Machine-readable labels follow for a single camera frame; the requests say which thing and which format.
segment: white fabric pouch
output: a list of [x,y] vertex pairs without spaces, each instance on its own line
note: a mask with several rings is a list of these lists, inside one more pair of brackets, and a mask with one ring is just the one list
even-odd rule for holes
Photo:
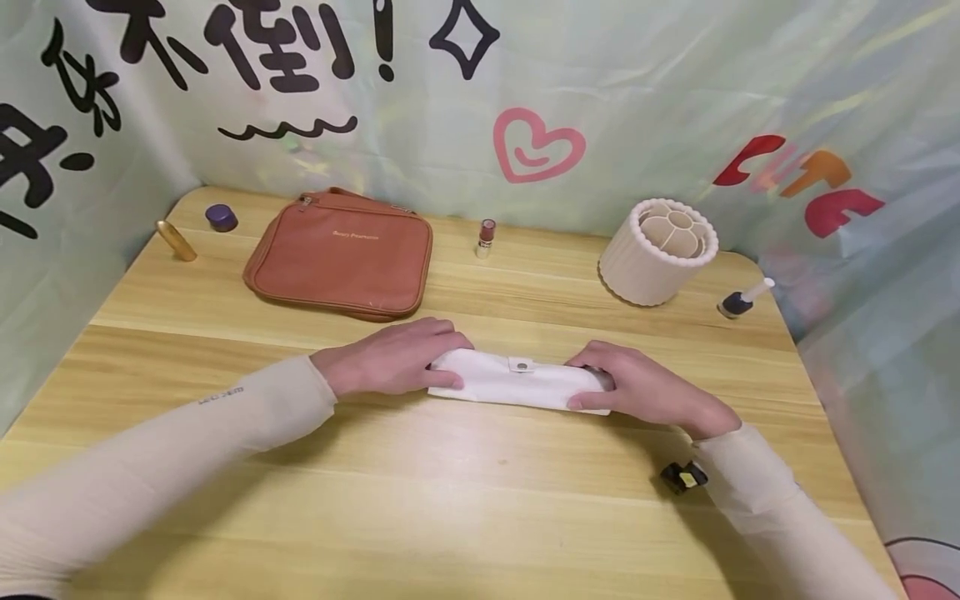
[[[464,380],[462,390],[430,388],[432,396],[515,404],[565,411],[566,402],[581,392],[605,392],[613,389],[612,378],[601,371],[541,365],[529,358],[497,356],[469,349],[452,350],[431,365],[438,371],[453,371]],[[609,415],[609,410],[577,411]]]

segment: makeup brush holder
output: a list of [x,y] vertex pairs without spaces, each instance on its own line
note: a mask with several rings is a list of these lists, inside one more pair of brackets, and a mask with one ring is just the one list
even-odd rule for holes
[[693,208],[665,198],[645,200],[600,257],[600,277],[627,302],[656,306],[673,298],[718,248],[713,226]]

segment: orange letter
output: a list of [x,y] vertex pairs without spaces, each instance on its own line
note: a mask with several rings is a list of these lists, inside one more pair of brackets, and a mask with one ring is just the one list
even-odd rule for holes
[[852,210],[861,217],[867,217],[884,207],[883,202],[859,189],[843,189],[828,192],[814,198],[806,206],[806,226],[817,237],[827,237],[850,222],[843,213]]
[[739,185],[743,183],[750,178],[750,174],[741,171],[740,165],[754,156],[769,155],[776,152],[784,142],[786,140],[779,135],[758,135],[743,147],[743,150],[733,159],[733,162],[727,165],[727,168],[717,176],[717,179],[713,180],[713,184]]
[[793,198],[819,180],[836,189],[850,180],[852,174],[843,158],[827,150],[818,150],[801,165],[806,171],[796,181],[780,192],[784,198]]

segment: black wavy line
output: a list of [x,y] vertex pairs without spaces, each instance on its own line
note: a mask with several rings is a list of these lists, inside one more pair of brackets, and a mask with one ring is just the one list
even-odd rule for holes
[[247,141],[248,139],[253,139],[255,135],[260,135],[261,137],[266,137],[268,139],[280,139],[287,133],[296,133],[301,137],[320,137],[320,134],[323,132],[334,132],[334,133],[350,133],[357,128],[357,118],[355,116],[347,119],[347,122],[341,126],[330,125],[323,119],[314,119],[313,129],[309,132],[305,132],[302,129],[298,129],[293,125],[290,125],[286,121],[280,121],[280,124],[276,127],[275,131],[265,132],[259,128],[254,127],[253,125],[248,125],[243,133],[233,133],[228,132],[222,127],[218,127],[217,131],[229,137],[241,142]]
[[892,546],[897,545],[898,543],[904,543],[905,541],[926,541],[929,543],[936,544],[938,546],[944,546],[951,550],[957,550],[958,552],[960,552],[960,546],[949,543],[948,541],[934,540],[933,538],[922,538],[920,536],[907,536],[905,538],[897,538],[895,540],[890,540],[884,543],[883,545],[890,548]]

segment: snap button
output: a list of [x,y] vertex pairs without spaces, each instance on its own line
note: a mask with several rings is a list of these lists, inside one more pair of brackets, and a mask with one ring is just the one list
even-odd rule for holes
[[536,367],[534,361],[529,358],[510,356],[507,358],[507,361],[510,364],[510,370],[512,372],[532,372]]

